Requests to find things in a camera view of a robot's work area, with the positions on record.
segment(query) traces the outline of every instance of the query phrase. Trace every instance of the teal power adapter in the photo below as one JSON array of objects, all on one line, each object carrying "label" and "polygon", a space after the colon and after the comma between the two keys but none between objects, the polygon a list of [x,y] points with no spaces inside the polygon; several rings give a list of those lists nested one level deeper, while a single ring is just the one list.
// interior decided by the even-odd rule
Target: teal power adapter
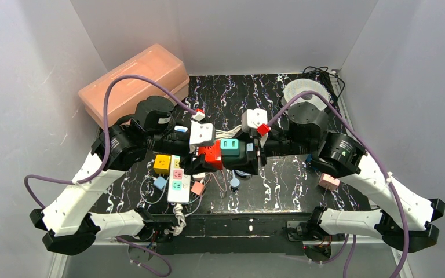
[{"label": "teal power adapter", "polygon": [[238,139],[222,139],[221,154],[224,156],[238,156],[239,155]]}]

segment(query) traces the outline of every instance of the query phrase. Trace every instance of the white wall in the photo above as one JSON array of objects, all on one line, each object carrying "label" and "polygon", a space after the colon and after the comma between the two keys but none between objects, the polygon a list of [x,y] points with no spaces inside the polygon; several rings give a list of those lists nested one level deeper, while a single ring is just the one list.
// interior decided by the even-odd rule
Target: white wall
[{"label": "white wall", "polygon": [[[48,275],[23,177],[72,178],[97,129],[77,92],[105,72],[69,1],[0,1],[0,277]],[[32,183],[45,203],[63,188]]]},{"label": "white wall", "polygon": [[189,74],[340,68],[377,0],[71,0],[108,70],[153,43]]},{"label": "white wall", "polygon": [[[356,130],[414,192],[445,201],[445,1],[380,0],[342,77]],[[445,277],[436,246],[408,256],[416,277]]]}]

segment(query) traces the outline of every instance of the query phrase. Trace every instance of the black marble surface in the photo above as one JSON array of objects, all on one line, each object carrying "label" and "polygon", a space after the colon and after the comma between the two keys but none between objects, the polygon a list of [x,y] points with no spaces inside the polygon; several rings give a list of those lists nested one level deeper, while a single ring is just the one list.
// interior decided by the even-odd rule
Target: black marble surface
[{"label": "black marble surface", "polygon": [[[269,75],[226,75],[191,76],[189,96],[184,102],[191,108],[201,108],[216,129],[230,130],[240,124],[244,108],[262,108],[268,111],[269,119],[280,109],[279,100],[286,84],[300,78],[300,74]],[[190,127],[190,114],[176,107],[174,116],[177,121]],[[278,121],[281,127],[287,119]],[[330,116],[329,130],[345,131],[342,124]],[[108,188],[92,207],[93,212],[124,212],[144,206],[153,214],[172,213],[173,206],[166,202],[166,194],[156,205],[146,204],[141,199],[140,186],[149,176],[157,176],[152,169],[155,154],[148,153],[146,159],[135,164],[127,173]],[[240,190],[232,192],[229,181],[230,171],[218,171],[216,180],[206,186],[206,192],[198,213],[272,213],[272,212],[311,212],[316,206],[333,209],[368,210],[369,203],[359,191],[346,184],[335,192],[318,186],[319,173],[308,169],[306,156],[287,156],[270,158],[260,175],[249,180],[241,180]],[[143,186],[143,196],[156,201],[161,192],[152,186],[148,179]],[[195,209],[199,200],[185,206],[185,212]]]}]

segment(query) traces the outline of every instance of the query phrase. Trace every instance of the white power strip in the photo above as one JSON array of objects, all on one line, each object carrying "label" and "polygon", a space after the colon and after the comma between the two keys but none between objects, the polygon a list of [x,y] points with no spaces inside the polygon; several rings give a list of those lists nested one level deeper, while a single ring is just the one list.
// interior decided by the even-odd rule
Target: white power strip
[{"label": "white power strip", "polygon": [[172,155],[170,181],[168,183],[168,203],[188,203],[190,201],[190,176],[180,168],[180,157]]}]

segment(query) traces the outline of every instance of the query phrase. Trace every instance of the red power adapter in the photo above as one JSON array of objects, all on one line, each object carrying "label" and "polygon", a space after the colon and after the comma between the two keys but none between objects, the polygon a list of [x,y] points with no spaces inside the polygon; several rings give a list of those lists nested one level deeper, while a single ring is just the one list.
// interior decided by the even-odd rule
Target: red power adapter
[{"label": "red power adapter", "polygon": [[199,155],[206,155],[206,162],[217,170],[223,169],[223,156],[221,154],[221,140],[208,147],[199,147]]}]

